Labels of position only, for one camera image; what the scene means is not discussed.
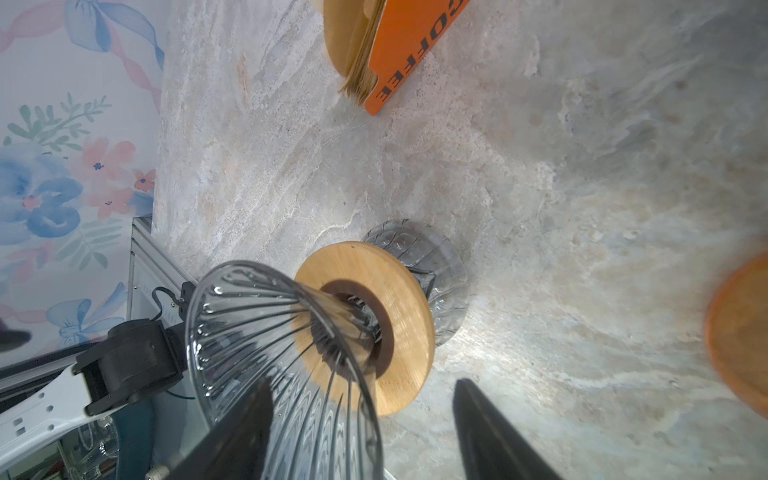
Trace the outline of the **orange glass carafe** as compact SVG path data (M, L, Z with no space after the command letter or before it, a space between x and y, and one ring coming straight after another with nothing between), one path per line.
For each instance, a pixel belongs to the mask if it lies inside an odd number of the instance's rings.
M767 255L731 274L712 297L705 316L705 344L726 386L767 416Z

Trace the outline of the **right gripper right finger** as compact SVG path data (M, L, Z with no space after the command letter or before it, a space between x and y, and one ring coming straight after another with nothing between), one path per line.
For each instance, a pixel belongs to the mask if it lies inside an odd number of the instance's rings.
M452 407L468 479L561 479L472 380L456 381Z

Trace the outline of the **coffee filter pack orange clip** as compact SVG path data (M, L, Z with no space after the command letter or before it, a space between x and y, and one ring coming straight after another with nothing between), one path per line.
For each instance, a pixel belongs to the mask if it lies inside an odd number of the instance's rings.
M327 56L340 92L377 115L468 6L467 0L323 0Z

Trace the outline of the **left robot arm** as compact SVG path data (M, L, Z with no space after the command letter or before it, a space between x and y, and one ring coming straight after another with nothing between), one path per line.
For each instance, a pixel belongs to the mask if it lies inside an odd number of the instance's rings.
M1 414L1 468L121 408L167 391L187 369L184 324L125 321L50 383Z

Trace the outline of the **grey glass carafe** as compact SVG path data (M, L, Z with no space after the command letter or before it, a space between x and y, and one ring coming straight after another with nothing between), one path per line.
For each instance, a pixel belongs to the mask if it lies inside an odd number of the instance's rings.
M371 229L363 241L391 254L414 276L430 307L436 344L448 342L469 302L469 276L448 237L425 222L402 219Z

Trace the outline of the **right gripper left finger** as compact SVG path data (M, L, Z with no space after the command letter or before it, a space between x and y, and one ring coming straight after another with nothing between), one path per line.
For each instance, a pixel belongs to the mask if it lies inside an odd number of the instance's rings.
M265 468L274 405L270 381L257 380L169 477L259 479Z

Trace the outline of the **grey glass dripper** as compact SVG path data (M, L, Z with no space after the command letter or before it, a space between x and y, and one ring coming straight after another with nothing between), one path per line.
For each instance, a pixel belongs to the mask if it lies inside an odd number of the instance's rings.
M251 385L269 379L274 415L259 479L383 477L374 399L381 331L359 299L230 261L196 286L185 336L210 430Z

